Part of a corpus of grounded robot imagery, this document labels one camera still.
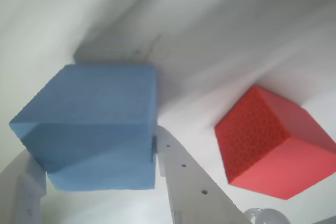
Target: cube face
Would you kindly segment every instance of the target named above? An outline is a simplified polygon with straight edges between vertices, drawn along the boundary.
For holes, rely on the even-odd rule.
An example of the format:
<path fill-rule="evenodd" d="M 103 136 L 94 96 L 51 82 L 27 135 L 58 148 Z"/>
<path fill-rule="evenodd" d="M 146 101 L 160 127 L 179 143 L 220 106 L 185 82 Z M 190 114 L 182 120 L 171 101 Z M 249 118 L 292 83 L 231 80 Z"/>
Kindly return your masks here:
<path fill-rule="evenodd" d="M 257 86 L 215 132 L 231 185 L 288 199 L 336 170 L 336 144 L 313 118 Z"/>
<path fill-rule="evenodd" d="M 289 199 L 332 175 L 336 156 L 290 137 L 231 185 L 280 199 Z"/>
<path fill-rule="evenodd" d="M 256 87 L 235 104 L 215 132 L 229 183 L 289 137 Z"/>
<path fill-rule="evenodd" d="M 13 123 L 152 123 L 156 73 L 151 65 L 67 65 Z"/>
<path fill-rule="evenodd" d="M 152 66 L 68 65 L 10 126 L 58 189 L 151 189 L 155 113 Z"/>

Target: red textured cube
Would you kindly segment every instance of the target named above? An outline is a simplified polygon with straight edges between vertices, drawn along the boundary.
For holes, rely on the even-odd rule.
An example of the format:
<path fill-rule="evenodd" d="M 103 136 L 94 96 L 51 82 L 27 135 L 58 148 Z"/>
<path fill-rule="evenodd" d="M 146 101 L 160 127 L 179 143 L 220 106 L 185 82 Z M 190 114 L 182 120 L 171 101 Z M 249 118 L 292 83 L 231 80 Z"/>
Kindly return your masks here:
<path fill-rule="evenodd" d="M 289 199 L 336 171 L 336 143 L 308 112 L 258 86 L 215 132 L 233 186 Z"/>

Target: blue cube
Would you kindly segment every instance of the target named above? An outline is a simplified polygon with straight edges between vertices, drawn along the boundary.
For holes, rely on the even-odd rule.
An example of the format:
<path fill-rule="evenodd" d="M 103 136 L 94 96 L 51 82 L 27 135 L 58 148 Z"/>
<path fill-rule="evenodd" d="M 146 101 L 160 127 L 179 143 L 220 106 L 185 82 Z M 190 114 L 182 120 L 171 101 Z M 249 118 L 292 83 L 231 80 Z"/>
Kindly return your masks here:
<path fill-rule="evenodd" d="M 151 65 L 67 65 L 9 124 L 58 189 L 154 188 Z"/>

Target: white metal bracket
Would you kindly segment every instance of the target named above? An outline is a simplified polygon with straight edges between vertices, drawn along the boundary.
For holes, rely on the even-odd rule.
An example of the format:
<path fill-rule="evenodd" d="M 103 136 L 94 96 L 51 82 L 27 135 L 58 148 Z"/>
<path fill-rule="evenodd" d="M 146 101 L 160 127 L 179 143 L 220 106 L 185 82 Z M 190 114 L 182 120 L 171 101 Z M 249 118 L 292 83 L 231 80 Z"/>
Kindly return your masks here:
<path fill-rule="evenodd" d="M 156 128 L 156 138 L 174 224 L 251 224 L 165 128 Z"/>

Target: textured surface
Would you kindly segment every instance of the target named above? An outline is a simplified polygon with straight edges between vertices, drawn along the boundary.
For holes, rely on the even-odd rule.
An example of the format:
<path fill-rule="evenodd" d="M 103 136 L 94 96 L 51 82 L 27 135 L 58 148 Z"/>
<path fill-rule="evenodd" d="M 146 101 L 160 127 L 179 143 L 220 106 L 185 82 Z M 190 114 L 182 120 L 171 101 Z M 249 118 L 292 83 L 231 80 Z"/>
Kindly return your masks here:
<path fill-rule="evenodd" d="M 258 86 L 215 131 L 231 185 L 289 199 L 336 171 L 336 144 L 313 118 Z"/>
<path fill-rule="evenodd" d="M 56 188 L 151 189 L 155 70 L 65 66 L 11 121 Z"/>

